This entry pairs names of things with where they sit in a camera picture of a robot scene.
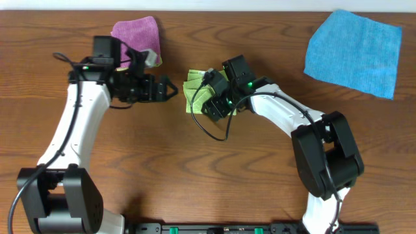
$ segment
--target pink cloth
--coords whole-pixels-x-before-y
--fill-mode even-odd
[[[155,18],[148,16],[132,21],[117,22],[112,28],[111,36],[118,38],[137,51],[152,49],[156,52],[156,63],[161,62],[161,46],[159,44],[159,30]],[[127,48],[122,45],[122,61],[128,60],[125,55]],[[130,62],[121,65],[122,68],[128,67]]]

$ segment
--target blue microfiber towel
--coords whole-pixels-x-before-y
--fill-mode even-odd
[[[304,72],[319,81],[393,99],[401,40],[400,27],[337,10],[310,39]]]

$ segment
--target towel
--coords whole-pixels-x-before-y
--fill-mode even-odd
[[[393,99],[402,29],[345,10],[309,41],[304,72],[319,81]]]
[[[138,20],[117,22],[112,28],[111,36],[122,40],[137,51],[152,49],[157,54],[156,66],[162,64],[159,30],[155,18],[148,16]],[[122,61],[129,59],[125,55],[126,51],[126,46],[122,45]],[[126,68],[129,65],[130,62],[124,62],[121,67]]]

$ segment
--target wooden table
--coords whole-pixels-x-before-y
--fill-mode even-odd
[[[307,44],[330,13],[20,12],[0,13],[0,233],[17,193],[16,176],[33,167],[55,132],[66,101],[69,66],[91,55],[93,35],[117,21],[155,16],[163,65],[181,87],[190,68],[220,68],[244,54],[258,76],[290,96],[348,119],[365,173],[347,196],[344,222],[377,222],[382,233],[416,224],[416,15],[360,14],[403,27],[394,101],[316,81],[303,73]],[[204,126],[224,134],[204,116]],[[108,110],[91,156],[90,175],[105,207],[135,221],[269,223],[301,219],[307,190],[289,138],[249,112],[233,121],[227,142],[206,136],[185,113],[183,92],[167,103]],[[15,233],[29,227],[21,204]]]

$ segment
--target black cable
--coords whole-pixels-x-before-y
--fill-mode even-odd
[[[196,96],[196,94],[201,90],[201,88],[203,87],[203,86],[205,86],[206,84],[205,83],[202,83],[199,87],[198,87],[198,89],[195,91],[195,94],[193,95],[193,97],[192,97],[192,100],[191,100],[191,102],[190,102],[190,113],[191,113],[191,115],[192,115],[192,119],[195,121],[195,123],[196,123],[196,125],[198,126],[198,127],[200,127],[200,129],[202,129],[202,131],[204,132],[204,133],[206,133],[208,136],[210,136],[211,138],[213,138],[214,140],[217,140],[217,141],[226,141],[227,139],[228,139],[228,135],[229,135],[229,128],[230,128],[230,126],[231,126],[231,119],[232,119],[232,117],[233,117],[233,113],[234,113],[234,111],[235,111],[235,109],[240,105],[240,104],[242,104],[243,103],[243,101],[245,101],[246,99],[248,99],[248,98],[250,98],[250,97],[254,97],[254,96],[259,96],[259,95],[264,95],[264,96],[272,96],[272,97],[275,97],[275,98],[280,98],[280,99],[282,99],[282,100],[284,100],[284,101],[286,101],[287,103],[289,103],[289,104],[291,104],[294,108],[296,108],[296,109],[298,109],[298,111],[300,111],[306,118],[307,118],[307,120],[309,120],[309,122],[311,123],[311,126],[312,126],[312,130],[313,130],[313,132],[314,132],[314,134],[315,134],[315,138],[316,138],[316,140],[317,140],[317,142],[318,142],[318,144],[320,144],[321,146],[322,146],[322,148],[321,148],[321,154],[322,154],[322,156],[323,156],[323,161],[324,161],[324,165],[325,165],[325,171],[326,171],[326,175],[328,176],[328,179],[329,179],[329,181],[330,181],[330,185],[331,185],[331,189],[332,189],[332,192],[334,193],[334,196],[335,196],[335,199],[337,200],[337,207],[336,207],[336,211],[335,211],[335,216],[334,216],[334,218],[333,218],[333,220],[332,220],[332,222],[330,223],[330,227],[328,228],[328,230],[327,230],[327,233],[329,232],[329,233],[333,233],[333,231],[332,231],[332,228],[335,226],[335,223],[336,223],[336,221],[338,220],[338,218],[339,218],[339,211],[340,211],[340,209],[341,209],[341,202],[343,202],[342,201],[342,199],[340,198],[340,196],[339,196],[339,194],[338,194],[338,192],[337,192],[337,188],[335,187],[335,183],[333,182],[333,179],[332,179],[332,176],[331,176],[331,172],[330,172],[330,168],[329,168],[329,166],[328,166],[328,160],[326,159],[326,154],[325,154],[325,149],[324,149],[324,145],[323,145],[323,143],[322,143],[322,141],[321,141],[321,137],[320,137],[320,134],[319,134],[319,130],[318,130],[318,127],[316,126],[316,124],[315,124],[315,122],[313,121],[313,119],[312,119],[312,117],[311,117],[311,115],[308,113],[308,111],[306,111],[306,110],[304,110],[303,108],[301,108],[299,105],[297,105],[295,102],[293,102],[293,101],[291,101],[290,99],[288,99],[288,98],[286,98],[285,96],[281,96],[281,95],[279,95],[279,94],[275,94],[275,93],[272,93],[272,92],[257,92],[257,93],[254,93],[254,94],[249,94],[249,95],[247,95],[247,96],[244,96],[243,98],[241,98],[235,105],[234,105],[234,107],[233,107],[233,109],[231,110],[231,112],[230,112],[230,114],[229,114],[229,117],[228,117],[228,123],[227,123],[227,129],[226,129],[226,135],[225,135],[225,137],[224,137],[224,139],[220,139],[220,138],[217,138],[217,137],[215,137],[214,135],[212,135],[212,134],[210,134],[210,132],[208,132],[206,129],[204,129],[202,126],[201,126],[201,124],[196,120],[196,118],[195,118],[195,115],[194,115],[194,111],[193,111],[193,103],[194,103],[194,99],[195,99],[195,96]]]
[[[77,85],[77,99],[75,100],[75,108],[73,110],[73,115],[72,115],[72,119],[70,122],[70,126],[68,128],[68,132],[66,133],[64,141],[62,142],[62,145],[60,146],[60,148],[57,150],[55,155],[47,163],[39,167],[39,169],[37,169],[37,171],[35,171],[35,173],[30,178],[28,178],[28,180],[23,184],[22,188],[19,190],[18,194],[14,198],[14,201],[12,202],[12,205],[10,206],[10,210],[8,212],[8,220],[7,220],[8,234],[13,234],[13,215],[14,215],[14,211],[16,209],[16,206],[19,202],[21,195],[25,192],[25,190],[29,187],[29,185],[36,178],[38,178],[40,174],[42,174],[46,170],[48,166],[50,166],[59,156],[62,155],[62,152],[64,151],[66,147],[66,144],[70,140],[73,128],[75,126],[75,121],[77,119],[77,115],[79,112],[79,106],[81,104],[81,87],[79,85],[79,74],[77,73],[77,70],[75,69],[74,63],[62,53],[53,53],[53,56],[56,59],[59,59],[61,61],[68,62],[69,64],[71,64],[71,67],[75,73],[75,84]]]
[[[110,108],[112,108],[112,109],[117,109],[117,110],[125,110],[125,109],[130,109],[132,106],[133,106],[133,104],[132,104],[132,105],[128,105],[128,106],[126,106],[126,107],[115,107],[115,106],[110,106]]]
[[[120,40],[120,43],[123,44],[123,45],[125,45],[128,49],[133,49],[133,48],[130,47],[129,44],[123,42],[122,40]]]

